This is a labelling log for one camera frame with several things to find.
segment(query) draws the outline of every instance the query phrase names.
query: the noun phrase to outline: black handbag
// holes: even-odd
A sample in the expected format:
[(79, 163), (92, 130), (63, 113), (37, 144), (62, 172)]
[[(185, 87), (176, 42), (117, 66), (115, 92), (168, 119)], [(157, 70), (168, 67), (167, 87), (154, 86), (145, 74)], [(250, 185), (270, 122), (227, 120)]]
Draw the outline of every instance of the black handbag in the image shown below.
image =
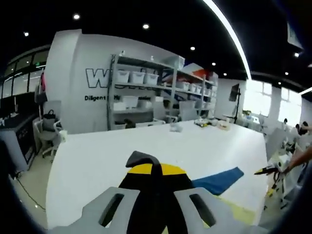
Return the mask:
[(54, 110), (50, 110), (47, 114), (43, 115), (42, 130), (55, 132), (55, 129), (53, 127), (55, 122), (56, 122), (56, 116), (54, 114)]

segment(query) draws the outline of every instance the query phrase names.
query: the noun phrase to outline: white table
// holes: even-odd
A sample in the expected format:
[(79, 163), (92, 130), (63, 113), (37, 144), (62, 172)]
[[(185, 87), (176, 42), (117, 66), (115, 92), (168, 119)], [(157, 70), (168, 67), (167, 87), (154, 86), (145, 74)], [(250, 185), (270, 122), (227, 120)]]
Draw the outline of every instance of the white table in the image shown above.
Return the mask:
[(193, 121), (179, 123), (182, 133), (169, 124), (109, 132), (69, 135), (59, 146), (46, 194), (48, 228), (69, 225), (81, 217), (83, 206), (110, 186), (118, 187), (129, 169), (134, 150), (156, 156), (202, 178), (238, 166), (245, 175), (221, 197), (251, 211), (261, 211), (267, 177), (254, 172), (267, 166), (264, 137), (231, 124), (229, 131)]

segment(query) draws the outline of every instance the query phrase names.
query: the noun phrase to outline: yellow object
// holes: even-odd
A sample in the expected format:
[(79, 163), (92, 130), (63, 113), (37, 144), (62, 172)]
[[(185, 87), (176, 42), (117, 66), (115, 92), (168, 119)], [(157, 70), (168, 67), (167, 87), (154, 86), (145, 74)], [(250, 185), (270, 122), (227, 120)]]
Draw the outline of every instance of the yellow object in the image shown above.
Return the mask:
[[(162, 174), (164, 176), (186, 174), (186, 172), (182, 170), (181, 168), (172, 166), (169, 164), (161, 163), (161, 168), (162, 168)], [(141, 165), (133, 167), (132, 169), (129, 170), (128, 173), (150, 175), (151, 170), (152, 170), (152, 165), (150, 163), (146, 163), (146, 164), (141, 164)]]

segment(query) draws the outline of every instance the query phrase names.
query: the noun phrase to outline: white storage bin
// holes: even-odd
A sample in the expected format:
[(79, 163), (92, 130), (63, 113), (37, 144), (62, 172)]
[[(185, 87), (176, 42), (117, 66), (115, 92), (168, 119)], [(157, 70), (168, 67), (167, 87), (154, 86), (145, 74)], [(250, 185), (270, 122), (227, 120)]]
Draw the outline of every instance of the white storage bin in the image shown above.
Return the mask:
[(192, 93), (195, 93), (196, 92), (196, 84), (190, 84), (189, 85), (189, 91), (191, 91)]
[(122, 101), (114, 102), (113, 110), (114, 111), (124, 111), (124, 110), (126, 110), (126, 104)]
[(168, 64), (172, 67), (177, 67), (178, 70), (181, 70), (184, 67), (185, 58), (175, 55), (165, 58), (161, 61), (162, 63)]
[(139, 100), (137, 102), (137, 107), (141, 109), (152, 109), (153, 105), (152, 102), (147, 100)]
[(190, 86), (189, 82), (184, 82), (184, 81), (177, 81), (176, 82), (176, 87), (179, 89), (183, 89), (185, 91), (189, 90), (189, 86)]
[(201, 94), (201, 87), (199, 85), (196, 86), (196, 93)]
[(138, 97), (135, 96), (122, 96), (122, 102), (126, 104), (126, 109), (132, 109), (137, 107)]
[(159, 75), (146, 73), (144, 76), (144, 84), (157, 85), (157, 79)]
[(128, 83), (130, 71), (118, 70), (117, 83)]
[(144, 76), (145, 76), (145, 72), (131, 72), (130, 83), (143, 84)]
[(194, 109), (196, 101), (180, 101), (179, 102), (179, 109), (186, 110), (186, 109)]
[(163, 100), (164, 100), (164, 97), (159, 97), (159, 96), (153, 96), (153, 97), (151, 97), (151, 102), (152, 102), (152, 103), (154, 103), (154, 102), (156, 102), (156, 101), (161, 101), (161, 102), (163, 102)]

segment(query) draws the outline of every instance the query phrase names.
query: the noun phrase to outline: white chair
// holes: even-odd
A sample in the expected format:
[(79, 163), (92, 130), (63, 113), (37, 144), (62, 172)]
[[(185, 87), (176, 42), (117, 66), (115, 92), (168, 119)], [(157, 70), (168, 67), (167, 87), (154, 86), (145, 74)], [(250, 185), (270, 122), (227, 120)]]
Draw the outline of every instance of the white chair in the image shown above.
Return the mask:
[(163, 123), (177, 122), (176, 116), (166, 114), (166, 109), (162, 101), (155, 101), (153, 103), (153, 121), (162, 121)]
[(197, 110), (196, 109), (185, 109), (181, 113), (181, 120), (188, 121), (188, 120), (195, 120), (198, 119)]
[(42, 157), (44, 157), (44, 155), (49, 151), (51, 151), (50, 156), (53, 157), (54, 152), (58, 149), (58, 146), (61, 142), (59, 135), (60, 130), (62, 130), (62, 127), (60, 127), (60, 120), (53, 124), (54, 132), (44, 131), (42, 129), (42, 124), (43, 120), (39, 120), (34, 124), (35, 130), (37, 131), (39, 139), (42, 142), (42, 148), (44, 149), (42, 152)]

